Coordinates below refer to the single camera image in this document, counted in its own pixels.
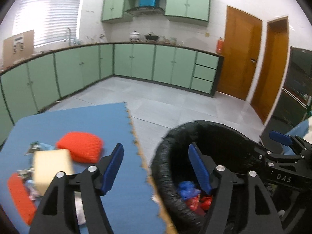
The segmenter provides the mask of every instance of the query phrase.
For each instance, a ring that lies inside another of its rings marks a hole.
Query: beige sponge
[[[34,154],[33,181],[42,196],[58,172],[74,174],[71,155],[67,149],[36,151]]]

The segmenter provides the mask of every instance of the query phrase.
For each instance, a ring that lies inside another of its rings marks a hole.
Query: blue gripper pad
[[[108,164],[106,171],[103,174],[103,184],[101,191],[104,193],[104,195],[106,195],[106,193],[112,189],[117,172],[120,168],[122,160],[124,159],[124,147],[119,144],[119,147],[114,149],[110,157],[110,163]]]
[[[188,147],[188,158],[191,161],[192,167],[194,169],[201,189],[204,190],[208,195],[210,195],[212,187],[210,185],[209,172],[200,157],[201,152],[198,151],[199,149],[196,149],[194,145],[191,144]]]
[[[292,145],[292,140],[288,135],[278,133],[276,131],[271,131],[269,134],[270,139],[276,141],[282,145],[290,146]]]

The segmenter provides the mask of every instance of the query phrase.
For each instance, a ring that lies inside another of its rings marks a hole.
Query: silver pot
[[[141,34],[139,34],[137,31],[133,31],[130,33],[130,39],[131,40],[140,40]]]

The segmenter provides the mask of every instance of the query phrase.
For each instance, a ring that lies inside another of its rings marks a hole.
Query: blue box
[[[158,7],[159,5],[159,0],[140,0],[139,1],[139,6],[153,6],[153,7]]]

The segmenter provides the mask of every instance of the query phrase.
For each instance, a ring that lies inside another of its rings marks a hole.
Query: window blind
[[[34,46],[63,40],[67,28],[76,37],[81,0],[20,0],[13,35],[35,29]]]

